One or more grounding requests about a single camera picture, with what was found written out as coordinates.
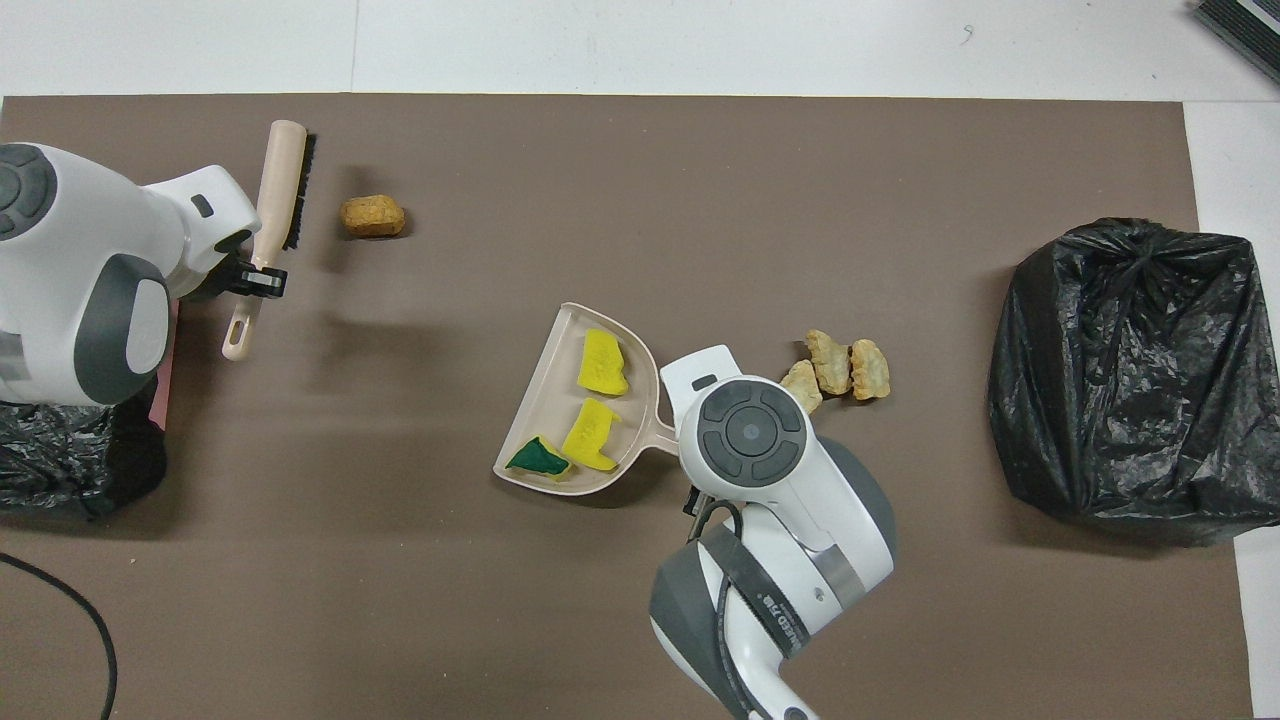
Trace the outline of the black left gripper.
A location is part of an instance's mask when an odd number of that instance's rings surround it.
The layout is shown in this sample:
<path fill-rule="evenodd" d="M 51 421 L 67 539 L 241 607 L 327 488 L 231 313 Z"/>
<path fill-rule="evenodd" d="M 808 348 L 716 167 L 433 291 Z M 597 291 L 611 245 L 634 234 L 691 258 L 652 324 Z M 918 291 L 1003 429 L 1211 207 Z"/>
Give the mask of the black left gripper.
<path fill-rule="evenodd" d="M 288 272 L 251 265 L 241 255 L 225 255 L 205 277 L 205 299 L 223 293 L 247 297 L 279 299 L 285 293 Z"/>

